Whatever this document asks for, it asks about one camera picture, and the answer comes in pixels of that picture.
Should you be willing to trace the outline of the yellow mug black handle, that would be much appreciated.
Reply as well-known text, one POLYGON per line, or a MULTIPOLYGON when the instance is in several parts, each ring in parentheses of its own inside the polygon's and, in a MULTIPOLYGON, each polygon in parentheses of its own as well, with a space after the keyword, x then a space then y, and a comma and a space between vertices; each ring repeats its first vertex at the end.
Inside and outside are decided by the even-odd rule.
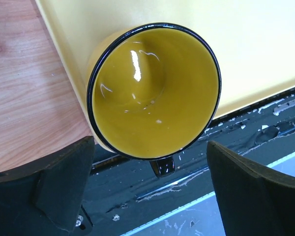
POLYGON ((195 143, 217 111, 222 78, 208 43, 173 23, 124 29, 92 48, 86 109, 102 148, 148 161, 157 177, 195 143))

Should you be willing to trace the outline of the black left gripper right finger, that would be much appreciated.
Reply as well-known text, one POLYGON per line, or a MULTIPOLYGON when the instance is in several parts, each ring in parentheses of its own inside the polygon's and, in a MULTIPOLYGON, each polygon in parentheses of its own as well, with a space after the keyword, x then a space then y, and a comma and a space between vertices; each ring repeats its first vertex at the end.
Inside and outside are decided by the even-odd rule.
POLYGON ((226 235, 295 236, 295 177, 215 141, 206 157, 226 235))

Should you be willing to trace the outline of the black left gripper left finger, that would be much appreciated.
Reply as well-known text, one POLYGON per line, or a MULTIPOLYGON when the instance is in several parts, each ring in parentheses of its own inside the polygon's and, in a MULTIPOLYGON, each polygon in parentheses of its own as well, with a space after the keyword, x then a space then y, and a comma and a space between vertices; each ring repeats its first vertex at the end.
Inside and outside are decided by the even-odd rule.
POLYGON ((86 236, 93 227, 82 206, 94 138, 0 172, 0 236, 86 236))

